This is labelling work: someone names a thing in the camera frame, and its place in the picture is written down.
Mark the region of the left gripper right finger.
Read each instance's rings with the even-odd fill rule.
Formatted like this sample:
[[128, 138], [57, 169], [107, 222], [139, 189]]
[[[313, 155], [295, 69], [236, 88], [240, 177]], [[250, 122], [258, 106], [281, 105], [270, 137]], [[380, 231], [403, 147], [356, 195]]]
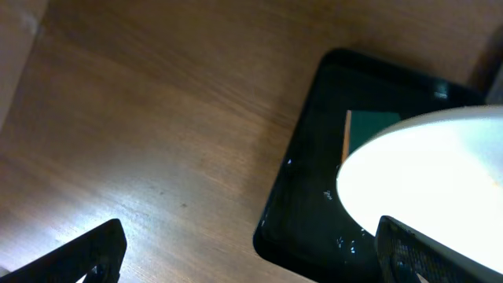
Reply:
[[402, 222], [382, 216], [375, 247], [388, 283], [502, 283], [502, 275]]

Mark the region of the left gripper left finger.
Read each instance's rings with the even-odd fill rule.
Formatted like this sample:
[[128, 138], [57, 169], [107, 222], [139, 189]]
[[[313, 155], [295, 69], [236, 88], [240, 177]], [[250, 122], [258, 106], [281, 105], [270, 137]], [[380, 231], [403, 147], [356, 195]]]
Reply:
[[110, 219], [35, 261], [1, 277], [1, 283], [117, 283], [127, 250], [119, 219]]

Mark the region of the cream plate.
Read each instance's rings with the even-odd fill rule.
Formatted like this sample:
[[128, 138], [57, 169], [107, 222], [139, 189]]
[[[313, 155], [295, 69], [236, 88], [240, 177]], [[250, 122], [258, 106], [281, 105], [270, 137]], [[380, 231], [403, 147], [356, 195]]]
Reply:
[[336, 191], [370, 233], [391, 216], [501, 272], [501, 107], [453, 108], [386, 128], [345, 159]]

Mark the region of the green and pink sponge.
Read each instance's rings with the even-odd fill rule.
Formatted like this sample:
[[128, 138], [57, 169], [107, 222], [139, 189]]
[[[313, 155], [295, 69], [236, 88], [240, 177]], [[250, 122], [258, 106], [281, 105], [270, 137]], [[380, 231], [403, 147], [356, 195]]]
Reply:
[[347, 110], [341, 162], [383, 129], [401, 120], [398, 113]]

